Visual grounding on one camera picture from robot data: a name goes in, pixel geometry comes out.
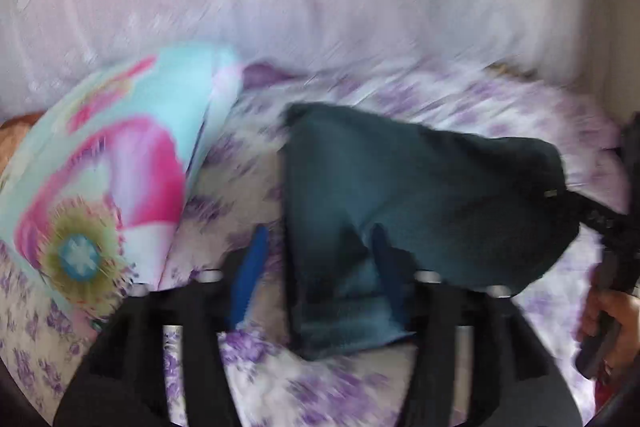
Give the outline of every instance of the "bedsheet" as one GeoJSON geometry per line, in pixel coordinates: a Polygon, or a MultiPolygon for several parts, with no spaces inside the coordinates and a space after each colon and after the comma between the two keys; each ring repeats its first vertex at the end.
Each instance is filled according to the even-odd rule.
{"type": "MultiPolygon", "coordinates": [[[[616,210],[625,208],[622,168],[607,152],[616,145],[618,129],[590,99],[542,81],[521,82],[469,64],[423,64],[407,71],[388,63],[346,78],[325,73],[291,79],[267,67],[252,71],[225,133],[207,156],[161,281],[161,288],[183,284],[218,265],[225,251],[246,245],[255,223],[270,228],[270,256],[247,320],[240,330],[219,339],[232,394],[247,427],[391,427],[415,352],[401,344],[306,362],[286,349],[278,150],[286,140],[280,114],[287,103],[355,105],[437,128],[491,137],[539,137],[559,148],[571,188],[616,210]]],[[[585,420],[593,415],[593,386],[572,367],[577,347],[572,333],[588,286],[586,274],[597,259],[596,234],[583,229],[558,263],[516,298],[556,357],[585,420]]],[[[40,288],[27,282],[2,244],[0,317],[0,356],[51,422],[89,342],[74,333],[40,288]]],[[[186,425],[179,328],[166,328],[164,347],[172,421],[186,425]]],[[[456,382],[461,400],[453,424],[463,417],[469,377],[468,364],[460,367],[456,382]]]]}

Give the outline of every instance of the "pillowcase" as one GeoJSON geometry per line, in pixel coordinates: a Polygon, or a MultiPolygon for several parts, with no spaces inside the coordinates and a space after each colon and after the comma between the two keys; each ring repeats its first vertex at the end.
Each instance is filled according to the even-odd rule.
{"type": "Polygon", "coordinates": [[[75,322],[156,287],[206,153],[241,89],[234,52],[185,44],[91,74],[0,176],[0,239],[75,322]]]}

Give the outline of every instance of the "dark green cloth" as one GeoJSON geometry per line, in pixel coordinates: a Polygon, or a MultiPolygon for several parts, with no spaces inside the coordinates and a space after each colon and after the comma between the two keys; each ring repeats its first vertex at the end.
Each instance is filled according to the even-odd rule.
{"type": "Polygon", "coordinates": [[[291,106],[286,125],[290,327],[305,358],[406,335],[367,248],[376,223],[447,282],[513,293],[578,233],[561,203],[560,156],[546,142],[438,131],[323,104],[291,106]]]}

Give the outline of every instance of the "finger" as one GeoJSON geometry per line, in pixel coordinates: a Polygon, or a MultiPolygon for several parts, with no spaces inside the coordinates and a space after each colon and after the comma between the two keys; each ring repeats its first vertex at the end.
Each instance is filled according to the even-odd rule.
{"type": "Polygon", "coordinates": [[[605,357],[609,367],[625,369],[629,367],[640,351],[640,341],[635,331],[622,331],[616,347],[605,357]]]}
{"type": "Polygon", "coordinates": [[[589,280],[591,283],[591,286],[597,286],[598,285],[598,273],[600,272],[600,264],[596,264],[595,266],[593,266],[591,268],[591,272],[589,274],[589,280]]]}
{"type": "Polygon", "coordinates": [[[577,325],[571,336],[576,342],[582,341],[582,339],[584,338],[584,332],[582,331],[582,320],[580,320],[580,324],[577,325]]]}
{"type": "Polygon", "coordinates": [[[600,300],[598,299],[598,292],[594,289],[591,289],[587,294],[587,299],[584,305],[583,315],[587,317],[591,317],[592,319],[597,319],[600,315],[600,311],[602,306],[600,305],[600,300]]]}
{"type": "Polygon", "coordinates": [[[602,291],[598,301],[607,314],[611,315],[623,327],[635,327],[640,314],[640,299],[622,292],[602,291]]]}
{"type": "Polygon", "coordinates": [[[584,317],[580,329],[583,334],[595,337],[598,334],[598,322],[591,317],[584,317]]]}

